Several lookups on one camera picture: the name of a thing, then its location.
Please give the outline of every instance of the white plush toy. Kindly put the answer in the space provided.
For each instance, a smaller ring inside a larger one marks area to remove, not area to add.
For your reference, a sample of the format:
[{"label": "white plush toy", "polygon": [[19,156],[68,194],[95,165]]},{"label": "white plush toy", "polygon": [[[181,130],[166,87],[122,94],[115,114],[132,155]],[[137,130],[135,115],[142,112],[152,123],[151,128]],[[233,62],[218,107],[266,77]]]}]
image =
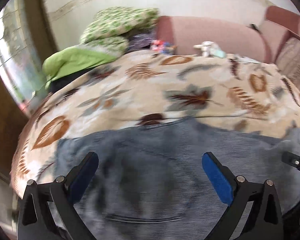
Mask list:
[{"label": "white plush toy", "polygon": [[202,44],[194,45],[193,47],[195,49],[200,49],[202,51],[203,57],[226,57],[226,53],[223,50],[221,50],[218,44],[216,44],[213,41],[204,41]]}]

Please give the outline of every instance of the leaf-patterned blanket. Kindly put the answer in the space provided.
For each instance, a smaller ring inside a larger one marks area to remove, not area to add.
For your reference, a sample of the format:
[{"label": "leaf-patterned blanket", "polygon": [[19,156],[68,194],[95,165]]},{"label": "leaf-patterned blanket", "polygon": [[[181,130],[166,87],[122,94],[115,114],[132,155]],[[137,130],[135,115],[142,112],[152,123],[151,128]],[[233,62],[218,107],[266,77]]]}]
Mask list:
[{"label": "leaf-patterned blanket", "polygon": [[28,179],[53,181],[61,138],[171,122],[192,115],[228,130],[282,138],[300,127],[300,93],[276,65],[228,58],[126,54],[48,96],[20,135],[11,181],[20,197]]}]

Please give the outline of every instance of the pillow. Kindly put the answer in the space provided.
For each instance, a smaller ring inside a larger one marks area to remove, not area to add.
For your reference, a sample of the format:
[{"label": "pillow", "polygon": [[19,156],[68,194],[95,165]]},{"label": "pillow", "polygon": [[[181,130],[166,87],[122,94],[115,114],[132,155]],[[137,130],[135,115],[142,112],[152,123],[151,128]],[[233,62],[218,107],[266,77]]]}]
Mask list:
[{"label": "pillow", "polygon": [[277,67],[300,90],[300,40],[290,38],[283,46],[277,60]]}]

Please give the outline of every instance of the green blanket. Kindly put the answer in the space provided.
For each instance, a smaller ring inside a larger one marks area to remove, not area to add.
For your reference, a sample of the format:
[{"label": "green blanket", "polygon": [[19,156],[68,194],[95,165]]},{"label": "green blanket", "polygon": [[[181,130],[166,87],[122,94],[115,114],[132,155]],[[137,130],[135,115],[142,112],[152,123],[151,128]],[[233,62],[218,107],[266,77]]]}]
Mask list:
[{"label": "green blanket", "polygon": [[132,29],[151,29],[157,19],[156,8],[111,7],[99,11],[83,32],[80,45],[64,49],[45,60],[42,69],[48,82],[116,60],[129,46],[128,39],[120,35]]}]

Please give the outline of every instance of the blanket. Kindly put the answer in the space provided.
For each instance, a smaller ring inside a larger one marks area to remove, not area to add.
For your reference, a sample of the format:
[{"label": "blanket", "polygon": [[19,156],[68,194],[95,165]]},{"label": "blanket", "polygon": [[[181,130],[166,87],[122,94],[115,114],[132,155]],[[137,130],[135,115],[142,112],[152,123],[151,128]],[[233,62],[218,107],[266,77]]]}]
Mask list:
[{"label": "blanket", "polygon": [[116,60],[129,46],[128,39],[120,35],[132,29],[151,29],[157,18],[156,8],[111,7],[99,11],[81,36],[80,45],[66,48],[45,60],[42,69],[47,80],[54,81]]},{"label": "blanket", "polygon": [[[204,239],[227,207],[202,169],[205,152],[213,152],[222,165],[248,181],[274,181],[283,213],[300,200],[300,172],[281,161],[284,151],[300,154],[300,128],[277,139],[185,117],[100,131],[60,140],[54,176],[65,176],[89,151],[98,153],[99,167],[75,209],[96,239]],[[63,227],[53,205],[51,209]]]},{"label": "blanket", "polygon": [[61,139],[188,115],[213,127],[283,138],[300,128],[300,92],[274,64],[132,52],[46,98],[20,135],[12,187],[22,197],[28,179],[53,181]]}]

